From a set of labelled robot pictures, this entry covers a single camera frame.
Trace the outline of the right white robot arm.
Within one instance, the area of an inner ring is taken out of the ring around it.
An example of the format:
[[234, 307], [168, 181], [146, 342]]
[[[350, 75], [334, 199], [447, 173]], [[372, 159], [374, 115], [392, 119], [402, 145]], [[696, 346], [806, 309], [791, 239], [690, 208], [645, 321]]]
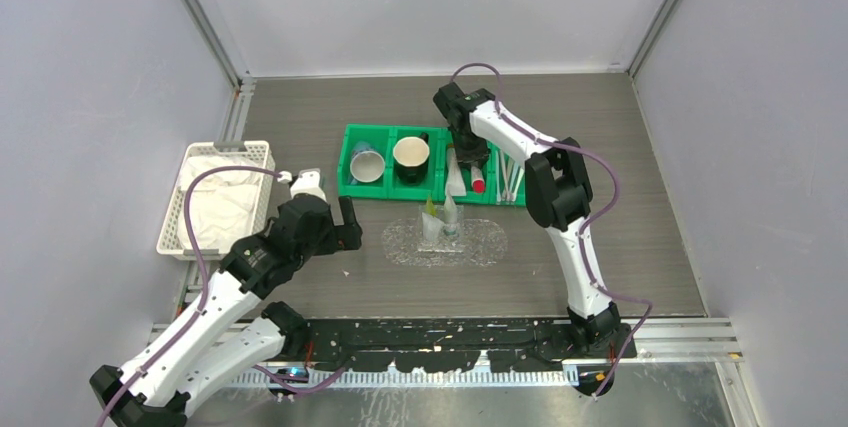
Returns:
[[525, 208], [551, 238], [565, 277], [572, 347], [584, 357], [598, 356], [621, 318], [603, 290], [589, 232], [579, 232], [593, 198], [579, 144], [515, 118], [486, 89], [465, 93], [451, 82], [437, 90], [433, 102], [447, 122], [461, 169], [485, 166], [492, 147], [523, 165]]

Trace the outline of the yellow-green toothpaste tube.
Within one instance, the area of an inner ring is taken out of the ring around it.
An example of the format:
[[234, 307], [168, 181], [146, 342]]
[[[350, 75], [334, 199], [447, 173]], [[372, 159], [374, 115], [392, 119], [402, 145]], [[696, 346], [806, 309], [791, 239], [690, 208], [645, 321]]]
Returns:
[[438, 210], [437, 210], [436, 205], [434, 204], [434, 202], [433, 202], [433, 200], [432, 200], [432, 198], [431, 198], [431, 197], [428, 197], [428, 198], [427, 198], [427, 201], [426, 201], [426, 203], [425, 203], [425, 207], [424, 207], [424, 212], [425, 212], [425, 213], [426, 213], [429, 217], [431, 217], [431, 218], [433, 218], [433, 219], [439, 219], [439, 213], [438, 213]]

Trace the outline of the clear plastic bag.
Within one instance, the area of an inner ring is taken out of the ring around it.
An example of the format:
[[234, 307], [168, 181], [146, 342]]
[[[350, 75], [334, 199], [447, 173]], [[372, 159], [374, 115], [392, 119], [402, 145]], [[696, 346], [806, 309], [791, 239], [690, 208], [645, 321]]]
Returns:
[[455, 207], [452, 216], [441, 204], [432, 209], [421, 205], [418, 211], [413, 223], [413, 241], [418, 251], [460, 253], [466, 250], [465, 215], [461, 205]]

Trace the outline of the dark green mug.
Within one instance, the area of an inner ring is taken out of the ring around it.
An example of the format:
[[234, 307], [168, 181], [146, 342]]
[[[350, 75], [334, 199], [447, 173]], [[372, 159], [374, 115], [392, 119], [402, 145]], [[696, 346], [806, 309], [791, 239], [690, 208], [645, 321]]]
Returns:
[[395, 176], [405, 185], [421, 184], [428, 173], [430, 155], [427, 133], [399, 139], [392, 150]]

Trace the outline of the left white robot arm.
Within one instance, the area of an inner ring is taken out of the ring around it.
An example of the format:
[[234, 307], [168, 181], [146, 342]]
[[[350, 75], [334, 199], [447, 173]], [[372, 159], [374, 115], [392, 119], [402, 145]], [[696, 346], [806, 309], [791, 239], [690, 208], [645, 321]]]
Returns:
[[225, 382], [274, 356], [298, 359], [311, 340], [309, 323], [284, 302], [265, 307], [235, 338], [219, 337], [314, 256], [354, 251], [362, 228], [349, 196], [339, 199], [341, 224], [320, 197], [298, 194], [281, 204], [265, 229], [236, 241], [201, 295], [150, 345], [122, 366], [101, 366], [89, 383], [102, 404], [97, 423], [183, 426]]

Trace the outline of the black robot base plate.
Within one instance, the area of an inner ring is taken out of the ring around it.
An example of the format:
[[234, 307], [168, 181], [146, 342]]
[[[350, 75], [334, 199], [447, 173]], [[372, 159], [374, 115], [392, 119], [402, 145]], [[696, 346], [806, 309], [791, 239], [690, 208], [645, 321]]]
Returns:
[[624, 344], [631, 331], [626, 323], [595, 340], [554, 318], [311, 319], [307, 327], [275, 360], [325, 371], [385, 372], [394, 366], [402, 373], [447, 373], [488, 365], [494, 373], [511, 373], [635, 355], [634, 346]]

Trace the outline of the green compartment bin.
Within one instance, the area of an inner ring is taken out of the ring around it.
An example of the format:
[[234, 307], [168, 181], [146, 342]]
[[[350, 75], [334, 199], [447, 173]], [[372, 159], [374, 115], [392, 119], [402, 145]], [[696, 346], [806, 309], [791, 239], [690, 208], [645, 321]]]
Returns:
[[[429, 135], [431, 157], [425, 180], [414, 186], [401, 183], [394, 173], [392, 149], [396, 142], [407, 136], [418, 136], [421, 133]], [[354, 184], [350, 178], [349, 162], [354, 145], [360, 141], [370, 143], [385, 159], [385, 171], [380, 180], [367, 184]], [[445, 198], [446, 183], [446, 149], [452, 142], [452, 136], [446, 128], [424, 126], [393, 126], [379, 124], [349, 124], [346, 126], [337, 167], [338, 193], [342, 196], [355, 198], [393, 200], [393, 201], [425, 201], [431, 197], [441, 203]], [[499, 149], [492, 145], [491, 157], [482, 171], [486, 181], [486, 191], [475, 194], [470, 184], [470, 174], [462, 172], [467, 195], [457, 197], [458, 204], [498, 205], [496, 204], [495, 161]], [[517, 201], [501, 202], [499, 205], [526, 204], [524, 179], [518, 193]]]

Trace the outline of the white red-cap toothpaste tube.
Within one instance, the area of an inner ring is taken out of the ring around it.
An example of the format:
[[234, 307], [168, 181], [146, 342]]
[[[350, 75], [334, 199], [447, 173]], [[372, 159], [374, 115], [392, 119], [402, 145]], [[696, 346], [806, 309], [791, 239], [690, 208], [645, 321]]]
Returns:
[[483, 194], [486, 191], [486, 181], [482, 170], [472, 166], [470, 169], [471, 188], [475, 194]]

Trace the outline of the pale mint toothpaste tube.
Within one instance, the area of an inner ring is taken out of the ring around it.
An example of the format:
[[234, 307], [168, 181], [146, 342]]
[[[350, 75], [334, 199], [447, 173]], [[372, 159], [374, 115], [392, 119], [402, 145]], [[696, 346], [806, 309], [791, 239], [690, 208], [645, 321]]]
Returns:
[[435, 243], [439, 240], [444, 228], [444, 222], [441, 219], [433, 219], [425, 212], [422, 214], [422, 235], [426, 242]]

